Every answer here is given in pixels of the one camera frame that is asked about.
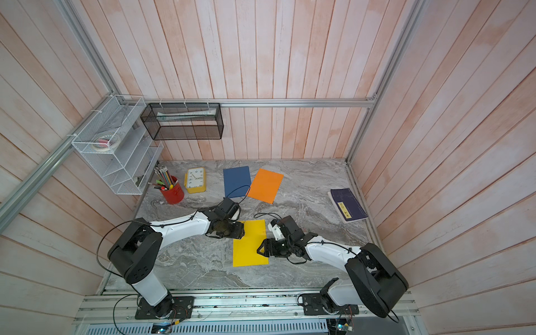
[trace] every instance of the dark blue notebook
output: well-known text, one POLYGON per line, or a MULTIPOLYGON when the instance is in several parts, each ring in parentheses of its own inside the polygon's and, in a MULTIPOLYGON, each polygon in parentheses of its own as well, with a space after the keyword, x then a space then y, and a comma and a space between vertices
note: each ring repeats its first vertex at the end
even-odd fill
POLYGON ((343 221, 350 222, 367 217, 367 214, 350 189, 330 190, 329 195, 335 207, 339 210, 343 221))
POLYGON ((251 185, 249 166, 224 169, 225 196, 228 198, 243 197, 251 185))

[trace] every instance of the red pencil holder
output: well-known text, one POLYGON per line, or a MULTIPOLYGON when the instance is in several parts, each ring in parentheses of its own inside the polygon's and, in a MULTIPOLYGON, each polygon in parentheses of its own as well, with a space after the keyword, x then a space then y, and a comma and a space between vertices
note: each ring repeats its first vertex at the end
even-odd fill
POLYGON ((179 183, 175 183, 177 181, 177 178, 175 176, 171 176, 171 179, 173 180, 173 183, 175 186, 173 186, 172 189, 168 191, 162 191, 162 195, 170 205, 178 204, 179 202, 184 199, 184 191, 182 190, 182 187, 179 185, 179 183))

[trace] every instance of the wire basket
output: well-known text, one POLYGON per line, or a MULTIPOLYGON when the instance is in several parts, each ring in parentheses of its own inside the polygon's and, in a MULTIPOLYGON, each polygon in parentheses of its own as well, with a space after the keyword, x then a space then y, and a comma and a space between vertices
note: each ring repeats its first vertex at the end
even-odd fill
POLYGON ((72 144, 114 193, 140 195, 163 143, 151 146, 153 140, 145 127, 133 128, 146 107, 143 99, 136 97, 136 103, 122 105, 121 97, 112 96, 72 144))
POLYGON ((221 139, 219 103, 150 103, 141 116, 154 140, 221 139))

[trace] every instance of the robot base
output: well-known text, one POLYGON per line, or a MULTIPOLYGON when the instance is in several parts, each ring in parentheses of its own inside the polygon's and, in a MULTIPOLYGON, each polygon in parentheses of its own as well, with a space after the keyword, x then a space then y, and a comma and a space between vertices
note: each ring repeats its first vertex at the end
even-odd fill
POLYGON ((335 314, 359 314, 358 305, 337 306, 326 300, 321 293, 302 294, 303 313, 305 315, 325 315, 326 311, 335 314))
POLYGON ((166 311, 170 311, 163 315, 165 312, 158 310, 158 305, 153 307, 142 298, 138 304, 138 310, 136 311, 136 320, 149 320, 149 319, 189 319, 192 316, 193 308, 193 296, 176 296, 172 297, 166 311))

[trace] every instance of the vent grille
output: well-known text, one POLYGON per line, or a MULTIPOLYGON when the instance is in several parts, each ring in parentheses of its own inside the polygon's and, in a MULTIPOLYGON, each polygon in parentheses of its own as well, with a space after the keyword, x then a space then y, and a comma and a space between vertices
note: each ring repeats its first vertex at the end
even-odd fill
MULTIPOLYGON (((150 334, 153 323, 120 324, 119 329, 128 335, 150 334)), ((172 328, 172 334, 257 334, 327 333, 325 319, 304 320, 251 320, 251 321, 199 321, 183 322, 172 328)), ((113 324, 89 326, 86 335, 120 334, 113 324)))

